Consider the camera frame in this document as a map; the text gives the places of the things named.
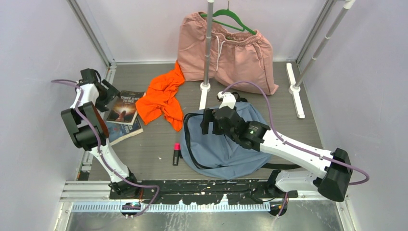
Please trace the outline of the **Three Days to See book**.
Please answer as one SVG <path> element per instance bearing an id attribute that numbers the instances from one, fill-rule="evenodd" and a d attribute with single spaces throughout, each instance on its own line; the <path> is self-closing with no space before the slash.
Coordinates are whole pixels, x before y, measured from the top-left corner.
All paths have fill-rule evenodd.
<path id="1" fill-rule="evenodd" d="M 136 102 L 145 95 L 145 92 L 121 91 L 107 116 L 106 122 L 133 125 L 138 115 Z"/>

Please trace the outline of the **light blue backpack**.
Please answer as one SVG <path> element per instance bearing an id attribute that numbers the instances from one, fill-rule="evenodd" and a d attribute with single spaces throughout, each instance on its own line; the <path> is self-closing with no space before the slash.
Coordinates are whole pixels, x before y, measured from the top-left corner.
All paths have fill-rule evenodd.
<path id="1" fill-rule="evenodd" d="M 250 175 L 261 168 L 292 170 L 295 164 L 271 163 L 267 153 L 247 150 L 224 135 L 202 134 L 203 111 L 187 113 L 183 118 L 180 149 L 186 164 L 199 174 L 231 180 Z"/>

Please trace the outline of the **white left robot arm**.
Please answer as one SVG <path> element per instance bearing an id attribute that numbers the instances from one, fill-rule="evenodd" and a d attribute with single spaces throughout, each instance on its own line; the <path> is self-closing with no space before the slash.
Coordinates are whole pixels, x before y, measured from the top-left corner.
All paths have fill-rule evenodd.
<path id="1" fill-rule="evenodd" d="M 75 88 L 73 104 L 61 111 L 61 118 L 73 144 L 89 152 L 108 173 L 108 186 L 115 196 L 136 198 L 140 194 L 137 179 L 117 156 L 109 141 L 109 131 L 102 113 L 108 111 L 108 104 L 120 96 L 120 91 L 101 78 L 95 69 L 80 71 L 78 81 L 56 79 L 56 83 Z"/>

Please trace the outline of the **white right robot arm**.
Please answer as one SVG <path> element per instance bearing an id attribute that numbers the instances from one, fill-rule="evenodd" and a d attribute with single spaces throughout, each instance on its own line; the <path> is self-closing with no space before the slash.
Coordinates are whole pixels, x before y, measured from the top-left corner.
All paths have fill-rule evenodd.
<path id="1" fill-rule="evenodd" d="M 274 132 L 258 121 L 245 121 L 228 106 L 204 109 L 202 133 L 225 135 L 244 149 L 255 150 L 286 159 L 304 171 L 290 173 L 279 167 L 267 184 L 268 194 L 278 198 L 290 191 L 316 191 L 336 202 L 345 200 L 353 173 L 348 152 L 337 148 L 331 152 L 318 149 Z"/>

